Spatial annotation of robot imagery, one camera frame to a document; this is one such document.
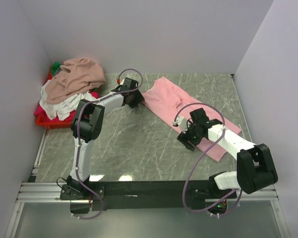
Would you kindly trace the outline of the pink t shirt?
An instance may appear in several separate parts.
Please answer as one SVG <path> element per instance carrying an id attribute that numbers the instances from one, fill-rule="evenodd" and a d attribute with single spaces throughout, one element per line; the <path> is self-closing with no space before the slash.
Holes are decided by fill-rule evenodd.
<path id="1" fill-rule="evenodd" d="M 197 99 L 192 98 L 187 92 L 165 77 L 157 79 L 154 82 L 153 87 L 142 93 L 142 95 L 145 99 L 144 105 L 178 133 L 181 132 L 181 129 L 179 127 L 174 127 L 173 121 L 179 110 L 187 104 L 200 102 Z M 181 111 L 180 116 L 190 119 L 191 117 L 189 113 L 198 108 L 203 108 L 209 119 L 219 119 L 222 121 L 220 115 L 216 111 L 202 105 L 189 106 Z M 238 126 L 234 125 L 226 118 L 224 119 L 225 125 L 229 130 L 236 134 L 241 132 L 241 129 Z M 211 141 L 203 138 L 202 142 L 197 146 L 197 148 L 201 151 L 204 151 L 211 144 Z M 219 162 L 225 153 L 225 149 L 219 145 L 216 145 L 209 152 L 207 152 L 207 155 L 214 161 Z"/>

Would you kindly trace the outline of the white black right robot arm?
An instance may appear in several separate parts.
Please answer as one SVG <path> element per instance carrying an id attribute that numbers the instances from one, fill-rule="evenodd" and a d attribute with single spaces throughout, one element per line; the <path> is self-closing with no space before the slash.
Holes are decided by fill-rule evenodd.
<path id="1" fill-rule="evenodd" d="M 243 139 L 220 120 L 209 119 L 204 109 L 190 112 L 189 119 L 177 116 L 173 125 L 181 129 L 177 139 L 186 149 L 194 151 L 206 139 L 222 147 L 236 160 L 236 171 L 222 172 L 209 178 L 210 196 L 219 198 L 228 189 L 241 189 L 252 194 L 277 183 L 278 175 L 269 147 Z"/>

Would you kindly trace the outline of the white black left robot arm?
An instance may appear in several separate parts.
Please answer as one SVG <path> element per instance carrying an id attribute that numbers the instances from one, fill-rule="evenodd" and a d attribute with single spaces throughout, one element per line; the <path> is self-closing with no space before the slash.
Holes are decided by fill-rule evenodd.
<path id="1" fill-rule="evenodd" d="M 71 130 L 74 137 L 74 162 L 67 185 L 61 195 L 72 195 L 76 199 L 86 198 L 89 190 L 90 158 L 94 141 L 99 137 L 104 116 L 125 105 L 131 109 L 145 99 L 139 91 L 140 83 L 134 79 L 117 80 L 118 86 L 106 96 L 94 101 L 83 99 L 79 102 Z"/>

